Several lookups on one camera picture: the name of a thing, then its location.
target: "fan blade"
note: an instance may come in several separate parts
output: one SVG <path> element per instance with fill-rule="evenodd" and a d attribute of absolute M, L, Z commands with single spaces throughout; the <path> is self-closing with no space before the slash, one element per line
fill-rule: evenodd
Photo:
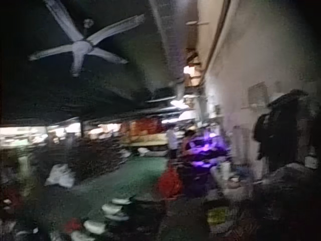
<path fill-rule="evenodd" d="M 115 34 L 125 32 L 129 29 L 133 29 L 140 25 L 142 22 L 144 22 L 144 15 L 134 16 L 99 30 L 97 33 L 88 37 L 87 40 L 90 41 L 93 45 L 96 45 L 103 39 Z"/>
<path fill-rule="evenodd" d="M 81 71 L 82 63 L 84 62 L 85 54 L 81 52 L 73 52 L 74 62 L 71 66 L 71 74 L 74 77 L 78 77 Z"/>
<path fill-rule="evenodd" d="M 109 53 L 105 50 L 102 50 L 100 48 L 94 48 L 93 51 L 88 53 L 88 55 L 98 56 L 100 58 L 103 58 L 104 60 L 107 60 L 107 61 L 115 63 L 115 64 L 127 64 L 128 63 L 127 60 L 120 58 L 119 56 Z"/>
<path fill-rule="evenodd" d="M 33 53 L 32 55 L 29 56 L 29 60 L 33 61 L 33 60 L 41 59 L 41 58 L 44 58 L 44 57 L 47 57 L 47 56 L 66 53 L 66 52 L 70 52 L 70 51 L 72 51 L 72 45 L 71 44 L 62 45 L 62 46 L 59 46 L 59 47 L 56 47 L 56 48 L 47 49 L 47 50 L 43 50 L 43 51 L 39 51 L 39 52 Z"/>
<path fill-rule="evenodd" d="M 59 0 L 44 0 L 44 2 L 57 23 L 73 42 L 84 39 L 84 36 L 76 29 L 66 8 Z"/>

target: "ceiling fan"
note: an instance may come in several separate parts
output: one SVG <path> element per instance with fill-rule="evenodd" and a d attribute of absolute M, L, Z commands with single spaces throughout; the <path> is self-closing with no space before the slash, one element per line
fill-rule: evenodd
<path fill-rule="evenodd" d="M 85 38 L 76 29 L 66 8 L 59 0 L 44 0 L 44 2 L 51 14 L 56 19 L 57 23 L 73 43 L 36 52 L 29 56 L 29 60 L 33 61 L 51 55 L 72 52 L 74 61 L 71 66 L 71 73 L 74 77 L 79 76 L 85 55 L 98 56 L 100 58 L 103 58 L 104 60 L 117 64 L 128 63 L 127 60 L 95 46 L 105 38 L 137 27 L 144 21 L 144 15 L 134 16 L 118 23 L 112 24 L 99 30 L 88 38 Z"/>

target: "floor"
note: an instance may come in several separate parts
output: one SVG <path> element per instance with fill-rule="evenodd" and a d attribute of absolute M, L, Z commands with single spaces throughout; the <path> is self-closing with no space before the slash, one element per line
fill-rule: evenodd
<path fill-rule="evenodd" d="M 166 168 L 165 158 L 134 157 L 113 173 L 87 180 L 71 189 L 42 188 L 28 211 L 47 227 L 62 230 L 72 217 L 103 221 L 101 206 L 113 197 L 155 193 L 158 177 Z M 208 230 L 202 198 L 180 198 L 168 203 L 158 240 L 207 240 Z"/>
<path fill-rule="evenodd" d="M 41 188 L 37 199 L 29 203 L 28 212 L 45 226 L 58 229 L 71 217 L 103 220 L 101 206 L 111 198 L 155 192 L 156 181 L 165 167 L 165 158 L 134 157 L 119 170 L 71 189 Z"/>

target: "man in white shirt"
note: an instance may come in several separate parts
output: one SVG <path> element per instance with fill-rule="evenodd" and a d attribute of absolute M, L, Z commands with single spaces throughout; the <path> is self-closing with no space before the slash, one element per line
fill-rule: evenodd
<path fill-rule="evenodd" d="M 170 160 L 177 158 L 178 141 L 174 132 L 174 128 L 175 128 L 175 124 L 172 124 L 169 126 L 169 129 L 166 132 Z"/>

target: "white shoe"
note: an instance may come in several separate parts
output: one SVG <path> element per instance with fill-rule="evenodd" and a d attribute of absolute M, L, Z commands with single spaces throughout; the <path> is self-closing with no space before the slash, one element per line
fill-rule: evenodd
<path fill-rule="evenodd" d="M 114 215 L 118 213 L 121 210 L 121 208 L 122 206 L 118 206 L 110 203 L 104 204 L 101 207 L 101 209 L 104 211 L 106 215 L 109 215 L 109 214 Z"/>
<path fill-rule="evenodd" d="M 129 205 L 131 204 L 131 201 L 129 198 L 113 198 L 111 201 L 113 204 L 117 205 Z"/>
<path fill-rule="evenodd" d="M 106 225 L 102 222 L 87 220 L 84 222 L 84 227 L 87 231 L 93 234 L 101 235 L 106 231 Z"/>
<path fill-rule="evenodd" d="M 108 214 L 105 217 L 110 220 L 113 220 L 113 221 L 127 221 L 127 220 L 129 220 L 129 216 L 127 216 L 127 214 L 125 214 L 124 212 L 118 212 L 114 215 Z"/>
<path fill-rule="evenodd" d="M 72 241 L 94 241 L 95 238 L 90 237 L 80 231 L 73 231 L 70 234 L 71 240 Z"/>

